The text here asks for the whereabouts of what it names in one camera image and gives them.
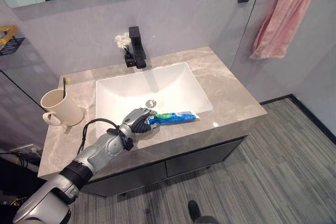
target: blue toothpaste tube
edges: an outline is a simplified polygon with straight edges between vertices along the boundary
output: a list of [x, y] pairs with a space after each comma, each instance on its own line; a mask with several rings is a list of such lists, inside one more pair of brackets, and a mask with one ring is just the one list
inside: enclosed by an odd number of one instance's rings
[[156, 114], [147, 118], [147, 124], [169, 125], [196, 121], [199, 117], [190, 112]]

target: gray carpet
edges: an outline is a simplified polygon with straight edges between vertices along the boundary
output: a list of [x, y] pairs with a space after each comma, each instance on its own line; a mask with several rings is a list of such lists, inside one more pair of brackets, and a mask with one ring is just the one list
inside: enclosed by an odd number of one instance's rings
[[191, 199], [222, 223], [336, 223], [335, 145], [289, 99], [264, 108], [225, 162], [125, 196], [81, 194], [70, 223], [191, 223]]

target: pink towel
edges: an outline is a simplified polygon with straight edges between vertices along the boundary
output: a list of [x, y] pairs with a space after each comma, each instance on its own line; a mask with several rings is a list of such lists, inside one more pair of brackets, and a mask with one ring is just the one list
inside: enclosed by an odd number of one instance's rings
[[311, 0], [277, 0], [253, 44], [252, 60], [281, 59], [298, 30]]

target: mug handle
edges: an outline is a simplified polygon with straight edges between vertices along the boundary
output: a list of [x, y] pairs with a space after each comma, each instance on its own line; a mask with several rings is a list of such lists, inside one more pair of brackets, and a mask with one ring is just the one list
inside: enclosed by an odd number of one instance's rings
[[[51, 116], [55, 116], [58, 120], [59, 120], [59, 123], [57, 124], [57, 123], [54, 123], [54, 122], [52, 122], [51, 121]], [[56, 112], [47, 112], [47, 113], [44, 113], [43, 115], [42, 115], [42, 118], [43, 118], [43, 120], [47, 123], [47, 124], [49, 124], [49, 125], [52, 125], [52, 126], [61, 126], [61, 125], [63, 125], [64, 124], [64, 122], [57, 116], [57, 113]]]

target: robotic arm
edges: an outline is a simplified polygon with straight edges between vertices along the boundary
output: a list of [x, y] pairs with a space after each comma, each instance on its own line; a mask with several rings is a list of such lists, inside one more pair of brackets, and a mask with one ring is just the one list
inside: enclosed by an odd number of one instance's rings
[[123, 149], [133, 147], [132, 133], [145, 133], [152, 126], [145, 120], [156, 112], [136, 109], [128, 114], [118, 129], [109, 129], [91, 146], [85, 148], [54, 178], [40, 187], [18, 210], [13, 223], [40, 220], [46, 224], [66, 224], [70, 219], [69, 204], [79, 190]]

